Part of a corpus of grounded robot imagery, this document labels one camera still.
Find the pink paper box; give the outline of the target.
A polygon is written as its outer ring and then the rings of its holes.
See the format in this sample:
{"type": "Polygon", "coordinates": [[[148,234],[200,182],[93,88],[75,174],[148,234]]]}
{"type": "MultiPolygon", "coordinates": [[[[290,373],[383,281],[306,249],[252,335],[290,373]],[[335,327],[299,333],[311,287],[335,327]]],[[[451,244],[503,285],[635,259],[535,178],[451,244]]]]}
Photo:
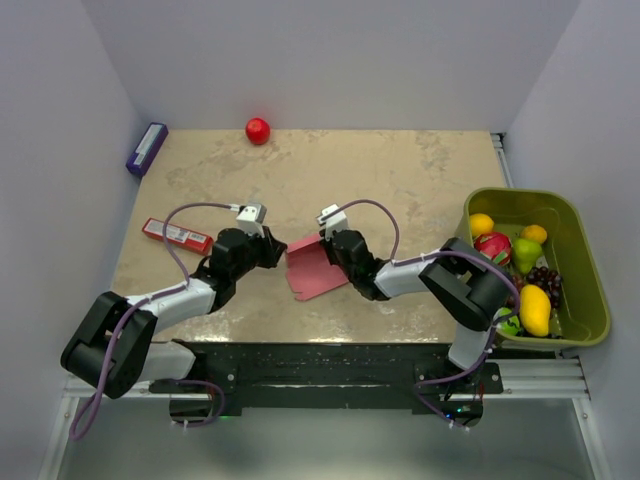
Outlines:
{"type": "Polygon", "coordinates": [[[331,265],[318,233],[288,245],[285,277],[298,301],[308,301],[348,283],[343,271],[331,265]]]}

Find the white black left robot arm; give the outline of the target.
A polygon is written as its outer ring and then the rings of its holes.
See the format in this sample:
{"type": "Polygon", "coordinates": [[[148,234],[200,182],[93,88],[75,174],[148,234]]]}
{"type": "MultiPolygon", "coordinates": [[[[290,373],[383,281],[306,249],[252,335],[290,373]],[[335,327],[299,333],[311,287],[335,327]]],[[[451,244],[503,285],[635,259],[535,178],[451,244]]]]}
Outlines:
{"type": "Polygon", "coordinates": [[[123,396],[141,378],[156,332],[220,310],[242,277],[276,267],[286,249],[267,227],[261,234],[227,228],[183,282],[146,295],[99,295],[64,348],[62,368],[100,394],[123,396]]]}

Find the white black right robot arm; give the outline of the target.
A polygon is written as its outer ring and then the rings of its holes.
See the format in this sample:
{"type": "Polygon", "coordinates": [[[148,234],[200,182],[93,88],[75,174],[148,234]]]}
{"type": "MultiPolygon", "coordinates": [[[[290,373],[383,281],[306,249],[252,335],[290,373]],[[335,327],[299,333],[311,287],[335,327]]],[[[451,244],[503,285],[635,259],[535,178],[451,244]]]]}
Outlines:
{"type": "Polygon", "coordinates": [[[492,346],[498,311],[508,298],[520,300],[506,270],[457,237],[431,253],[400,261],[375,257],[356,230],[332,233],[321,245],[329,263],[370,301],[432,294],[457,322],[445,369],[448,386],[466,393],[480,382],[479,367],[492,346]]]}

